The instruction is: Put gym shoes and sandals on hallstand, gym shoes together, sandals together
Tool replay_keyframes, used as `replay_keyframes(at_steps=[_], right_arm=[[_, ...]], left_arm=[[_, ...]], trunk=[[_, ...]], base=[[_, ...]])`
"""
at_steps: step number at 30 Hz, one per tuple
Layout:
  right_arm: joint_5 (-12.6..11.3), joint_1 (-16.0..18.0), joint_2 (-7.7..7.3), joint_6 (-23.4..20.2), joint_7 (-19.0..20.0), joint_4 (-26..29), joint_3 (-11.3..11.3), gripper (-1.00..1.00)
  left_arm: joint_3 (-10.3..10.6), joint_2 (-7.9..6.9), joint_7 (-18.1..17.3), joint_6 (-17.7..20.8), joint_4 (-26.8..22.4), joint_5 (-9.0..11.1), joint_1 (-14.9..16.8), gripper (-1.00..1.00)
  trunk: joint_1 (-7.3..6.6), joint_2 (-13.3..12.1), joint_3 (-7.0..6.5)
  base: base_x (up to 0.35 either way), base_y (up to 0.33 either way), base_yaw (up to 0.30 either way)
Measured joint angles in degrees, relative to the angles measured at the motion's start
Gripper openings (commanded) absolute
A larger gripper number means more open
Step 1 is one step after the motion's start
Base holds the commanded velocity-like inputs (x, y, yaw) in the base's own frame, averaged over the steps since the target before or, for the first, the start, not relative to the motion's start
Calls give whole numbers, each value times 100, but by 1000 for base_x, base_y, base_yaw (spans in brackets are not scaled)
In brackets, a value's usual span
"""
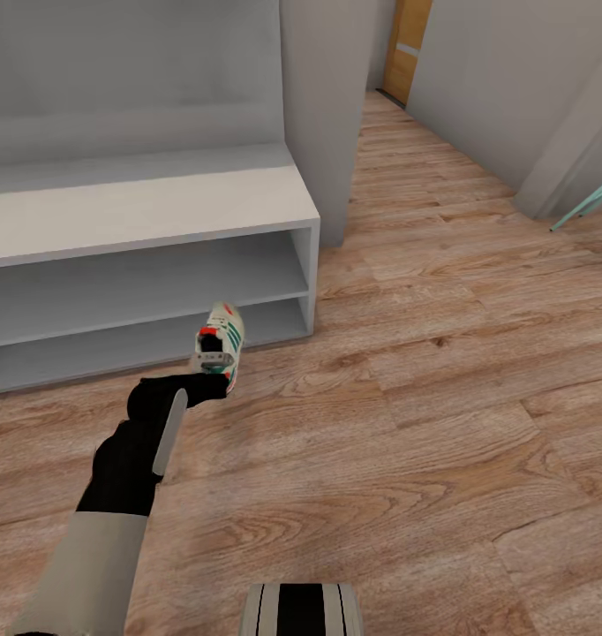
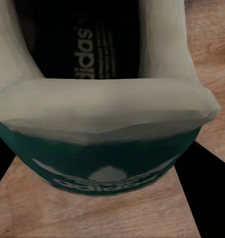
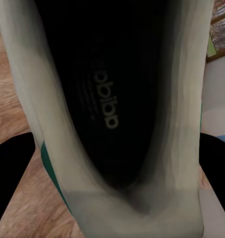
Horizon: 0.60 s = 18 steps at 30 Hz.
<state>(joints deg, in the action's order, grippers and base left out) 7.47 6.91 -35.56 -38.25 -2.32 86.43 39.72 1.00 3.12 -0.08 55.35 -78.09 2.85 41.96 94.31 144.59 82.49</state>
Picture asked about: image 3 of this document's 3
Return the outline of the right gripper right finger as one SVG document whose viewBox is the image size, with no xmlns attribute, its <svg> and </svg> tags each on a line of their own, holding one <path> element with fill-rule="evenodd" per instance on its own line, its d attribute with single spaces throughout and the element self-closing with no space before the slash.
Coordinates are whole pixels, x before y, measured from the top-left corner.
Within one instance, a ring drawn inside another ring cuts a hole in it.
<svg viewBox="0 0 225 238">
<path fill-rule="evenodd" d="M 201 133 L 199 164 L 225 210 L 225 142 Z"/>
</svg>

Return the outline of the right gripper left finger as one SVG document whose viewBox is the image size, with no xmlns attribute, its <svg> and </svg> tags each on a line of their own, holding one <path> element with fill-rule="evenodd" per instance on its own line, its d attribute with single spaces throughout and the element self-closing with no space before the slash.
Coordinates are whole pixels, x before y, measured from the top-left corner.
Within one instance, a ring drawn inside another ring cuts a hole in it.
<svg viewBox="0 0 225 238">
<path fill-rule="evenodd" d="M 0 144 L 0 220 L 35 150 L 32 132 L 11 137 Z"/>
</svg>

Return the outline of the gym shoe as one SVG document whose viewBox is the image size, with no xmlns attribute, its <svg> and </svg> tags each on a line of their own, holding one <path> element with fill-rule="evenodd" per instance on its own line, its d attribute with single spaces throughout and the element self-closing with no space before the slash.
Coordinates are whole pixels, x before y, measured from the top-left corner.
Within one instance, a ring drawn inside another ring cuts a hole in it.
<svg viewBox="0 0 225 238">
<path fill-rule="evenodd" d="M 215 0 L 0 0 L 15 91 L 85 238 L 202 238 Z"/>
</svg>

